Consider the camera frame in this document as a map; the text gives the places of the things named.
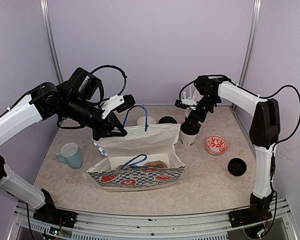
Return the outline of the blue checkered paper bag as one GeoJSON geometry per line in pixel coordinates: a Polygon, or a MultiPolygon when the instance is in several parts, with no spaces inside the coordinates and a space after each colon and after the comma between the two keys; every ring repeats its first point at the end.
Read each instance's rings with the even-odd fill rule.
{"type": "Polygon", "coordinates": [[[109,192],[133,192],[165,188],[180,179],[185,163],[177,156],[175,145],[179,140],[179,123],[126,126],[127,135],[93,141],[104,159],[90,167],[87,174],[109,192]],[[162,161],[168,168],[125,168],[123,165],[143,166],[162,161]]]}

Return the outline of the brown cardboard cup carrier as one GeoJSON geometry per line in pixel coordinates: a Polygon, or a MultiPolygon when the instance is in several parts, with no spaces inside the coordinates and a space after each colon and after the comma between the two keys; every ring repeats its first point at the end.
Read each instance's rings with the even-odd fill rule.
{"type": "Polygon", "coordinates": [[[132,164],[124,166],[122,164],[122,165],[119,165],[116,169],[121,170],[121,169],[126,169],[126,168],[137,168],[137,169],[162,168],[162,169],[166,169],[166,168],[168,168],[168,166],[163,161],[157,160],[157,161],[147,162],[142,166],[137,166],[137,165],[132,165],[132,164]]]}

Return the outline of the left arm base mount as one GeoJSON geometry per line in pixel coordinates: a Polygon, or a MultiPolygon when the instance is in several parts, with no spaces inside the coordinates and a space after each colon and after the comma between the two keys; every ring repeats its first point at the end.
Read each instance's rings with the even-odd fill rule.
{"type": "Polygon", "coordinates": [[[42,207],[35,210],[33,218],[59,227],[74,228],[77,219],[74,211],[63,210],[55,207],[42,207]]]}

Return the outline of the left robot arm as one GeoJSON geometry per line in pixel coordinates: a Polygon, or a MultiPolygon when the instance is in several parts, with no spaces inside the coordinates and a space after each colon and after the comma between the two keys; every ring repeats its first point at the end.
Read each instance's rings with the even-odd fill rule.
{"type": "MultiPolygon", "coordinates": [[[[102,81],[93,72],[78,67],[59,85],[44,82],[26,92],[0,115],[0,147],[28,127],[57,115],[58,121],[76,121],[78,129],[89,127],[95,141],[127,134],[114,114],[135,104],[132,95],[122,92],[104,97],[102,81]]],[[[60,218],[51,195],[15,174],[0,155],[0,188],[30,205],[47,221],[60,218]]]]}

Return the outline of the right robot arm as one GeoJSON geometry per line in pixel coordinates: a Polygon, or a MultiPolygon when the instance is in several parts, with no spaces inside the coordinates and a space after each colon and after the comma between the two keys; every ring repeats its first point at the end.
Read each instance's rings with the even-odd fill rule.
{"type": "Polygon", "coordinates": [[[250,141],[255,150],[256,175],[248,208],[233,210],[229,215],[233,227],[273,219],[270,204],[275,195],[273,177],[276,170],[276,150],[281,143],[279,134],[279,103],[273,95],[259,96],[232,82],[221,74],[200,75],[191,81],[202,96],[200,100],[179,97],[175,106],[191,111],[181,125],[189,132],[200,128],[208,113],[213,113],[217,104],[226,100],[252,116],[249,130],[250,141]]]}

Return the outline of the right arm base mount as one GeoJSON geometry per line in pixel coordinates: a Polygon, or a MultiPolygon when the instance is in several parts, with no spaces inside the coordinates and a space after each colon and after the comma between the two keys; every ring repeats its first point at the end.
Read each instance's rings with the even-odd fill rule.
{"type": "Polygon", "coordinates": [[[230,224],[232,228],[250,225],[258,222],[271,219],[273,217],[269,210],[262,213],[254,214],[249,208],[233,210],[228,213],[230,224]]]}

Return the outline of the black coffee cup lid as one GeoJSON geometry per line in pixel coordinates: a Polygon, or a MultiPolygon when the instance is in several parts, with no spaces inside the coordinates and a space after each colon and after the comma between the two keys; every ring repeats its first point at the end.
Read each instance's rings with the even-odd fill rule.
{"type": "Polygon", "coordinates": [[[190,125],[186,122],[181,124],[180,130],[182,133],[189,135],[189,136],[194,136],[197,135],[200,131],[200,126],[194,126],[190,125]]]}
{"type": "Polygon", "coordinates": [[[159,124],[177,124],[178,122],[172,116],[164,116],[159,121],[159,124]]]}

